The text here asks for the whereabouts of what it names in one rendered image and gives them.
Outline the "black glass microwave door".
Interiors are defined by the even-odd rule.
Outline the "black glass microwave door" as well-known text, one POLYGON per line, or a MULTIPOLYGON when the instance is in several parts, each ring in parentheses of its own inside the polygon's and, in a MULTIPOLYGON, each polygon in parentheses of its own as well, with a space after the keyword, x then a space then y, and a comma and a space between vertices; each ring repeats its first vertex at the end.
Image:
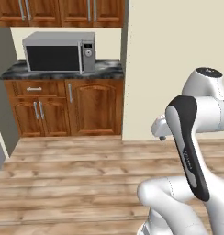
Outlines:
POLYGON ((27 46, 32 72, 79 72, 78 43, 67 46, 27 46))

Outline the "grey microwave oven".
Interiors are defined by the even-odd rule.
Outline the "grey microwave oven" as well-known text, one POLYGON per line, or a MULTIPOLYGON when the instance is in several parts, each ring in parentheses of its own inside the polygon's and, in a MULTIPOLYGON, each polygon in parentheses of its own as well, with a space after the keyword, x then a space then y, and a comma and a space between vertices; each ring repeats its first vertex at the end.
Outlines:
MULTIPOLYGON (((65 32, 65 31, 36 31, 22 40, 26 61, 27 46, 60 46, 76 45, 82 42, 83 73, 95 71, 95 33, 94 32, 65 32)), ((66 73, 66 72, 44 72, 44 73, 66 73)))

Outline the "brown wooden base cupboards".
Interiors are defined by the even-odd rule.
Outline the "brown wooden base cupboards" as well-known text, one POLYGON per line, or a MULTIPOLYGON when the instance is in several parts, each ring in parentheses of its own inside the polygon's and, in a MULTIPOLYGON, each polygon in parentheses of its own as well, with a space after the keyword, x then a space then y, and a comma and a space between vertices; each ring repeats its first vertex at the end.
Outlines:
POLYGON ((119 135, 121 79, 6 80, 22 137, 119 135))

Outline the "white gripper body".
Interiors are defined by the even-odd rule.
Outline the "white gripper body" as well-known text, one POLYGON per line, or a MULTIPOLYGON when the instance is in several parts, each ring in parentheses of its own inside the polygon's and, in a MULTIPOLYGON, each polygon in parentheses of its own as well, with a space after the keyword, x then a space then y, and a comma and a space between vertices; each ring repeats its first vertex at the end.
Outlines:
POLYGON ((166 122, 165 115, 160 115, 155 119, 151 125, 151 133, 154 137, 166 137, 172 135, 166 122))

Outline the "brown wooden wall cupboards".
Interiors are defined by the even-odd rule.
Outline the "brown wooden wall cupboards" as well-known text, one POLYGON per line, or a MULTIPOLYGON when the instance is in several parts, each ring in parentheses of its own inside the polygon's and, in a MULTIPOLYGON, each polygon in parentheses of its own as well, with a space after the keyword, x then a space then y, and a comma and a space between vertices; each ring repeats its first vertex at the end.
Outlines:
POLYGON ((121 28, 125 0, 0 0, 0 27, 121 28))

